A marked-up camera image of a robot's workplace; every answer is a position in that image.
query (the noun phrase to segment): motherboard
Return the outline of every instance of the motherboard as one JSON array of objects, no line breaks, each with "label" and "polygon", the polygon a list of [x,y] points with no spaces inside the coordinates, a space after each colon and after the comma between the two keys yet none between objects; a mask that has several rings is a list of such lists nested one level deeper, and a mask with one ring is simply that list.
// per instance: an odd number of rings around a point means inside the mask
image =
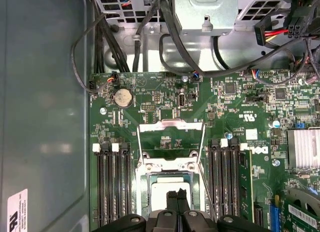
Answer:
[{"label": "motherboard", "polygon": [[[288,70],[260,71],[280,82]],[[235,215],[274,232],[320,229],[320,89],[312,72],[266,86],[242,71],[220,78],[169,72],[93,74],[91,230],[166,208]]]}]

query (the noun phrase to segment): ram slot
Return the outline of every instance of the ram slot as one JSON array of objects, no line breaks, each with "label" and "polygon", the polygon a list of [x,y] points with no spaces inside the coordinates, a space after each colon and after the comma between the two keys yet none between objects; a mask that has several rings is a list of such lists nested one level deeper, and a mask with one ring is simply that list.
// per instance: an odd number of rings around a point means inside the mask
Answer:
[{"label": "ram slot", "polygon": [[106,216],[106,180],[105,180],[105,156],[97,155],[97,222],[98,227],[105,225]]},{"label": "ram slot", "polygon": [[231,161],[229,149],[223,148],[221,151],[221,174],[222,174],[222,205],[223,215],[231,215]]},{"label": "ram slot", "polygon": [[122,201],[122,155],[114,153],[114,198],[115,198],[115,219],[123,216]]},{"label": "ram slot", "polygon": [[222,216],[222,174],[221,174],[221,156],[220,150],[216,146],[212,146],[209,153],[209,180],[211,198],[213,200],[214,209],[217,218]]},{"label": "ram slot", "polygon": [[105,186],[106,186],[106,216],[105,223],[114,221],[114,178],[113,178],[113,155],[108,152],[105,156]]},{"label": "ram slot", "polygon": [[123,183],[124,191],[123,191],[123,200],[124,200],[124,215],[131,214],[131,156],[130,151],[123,150],[122,151],[122,165],[123,165]]},{"label": "ram slot", "polygon": [[240,214],[240,199],[239,199],[239,147],[231,146],[230,148],[230,163],[231,163],[231,214],[239,216]]}]

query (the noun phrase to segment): integrated circuit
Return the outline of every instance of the integrated circuit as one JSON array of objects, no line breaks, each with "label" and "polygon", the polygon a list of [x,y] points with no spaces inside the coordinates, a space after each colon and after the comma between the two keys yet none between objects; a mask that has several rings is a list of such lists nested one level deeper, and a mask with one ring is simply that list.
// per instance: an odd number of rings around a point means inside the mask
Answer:
[{"label": "integrated circuit", "polygon": [[286,89],[285,88],[276,88],[275,89],[275,99],[276,100],[285,100],[286,99]]},{"label": "integrated circuit", "polygon": [[226,95],[235,95],[236,94],[236,84],[235,83],[226,83],[224,86],[224,91]]}]

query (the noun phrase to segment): heatsink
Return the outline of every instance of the heatsink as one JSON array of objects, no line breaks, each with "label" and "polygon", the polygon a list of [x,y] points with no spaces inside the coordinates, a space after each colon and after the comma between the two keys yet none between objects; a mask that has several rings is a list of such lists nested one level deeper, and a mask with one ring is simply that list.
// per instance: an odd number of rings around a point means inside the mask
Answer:
[{"label": "heatsink", "polygon": [[290,167],[320,167],[320,129],[288,130],[287,141]]}]

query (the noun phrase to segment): blue connector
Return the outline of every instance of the blue connector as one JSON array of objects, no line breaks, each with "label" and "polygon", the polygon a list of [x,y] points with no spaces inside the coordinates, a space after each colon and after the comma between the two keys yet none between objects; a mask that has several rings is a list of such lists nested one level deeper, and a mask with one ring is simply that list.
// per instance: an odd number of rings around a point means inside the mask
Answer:
[{"label": "blue connector", "polygon": [[305,124],[304,124],[304,123],[296,123],[296,124],[295,124],[295,127],[296,127],[297,129],[304,129],[304,128],[305,128]]},{"label": "blue connector", "polygon": [[270,205],[270,229],[272,232],[280,232],[280,215],[279,208],[274,204]]}]

